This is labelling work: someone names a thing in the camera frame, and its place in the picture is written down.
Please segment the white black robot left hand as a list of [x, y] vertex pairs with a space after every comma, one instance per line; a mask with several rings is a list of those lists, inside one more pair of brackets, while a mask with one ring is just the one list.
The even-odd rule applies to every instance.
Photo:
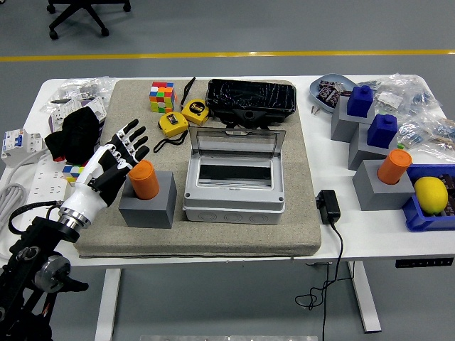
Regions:
[[101, 209], [113, 203], [127, 174], [149, 152], [146, 128], [139, 128], [138, 123], [138, 119], [129, 122], [95, 151], [77, 178], [73, 194], [62, 204], [61, 215], [72, 211], [83, 216], [83, 222], [93, 222]]

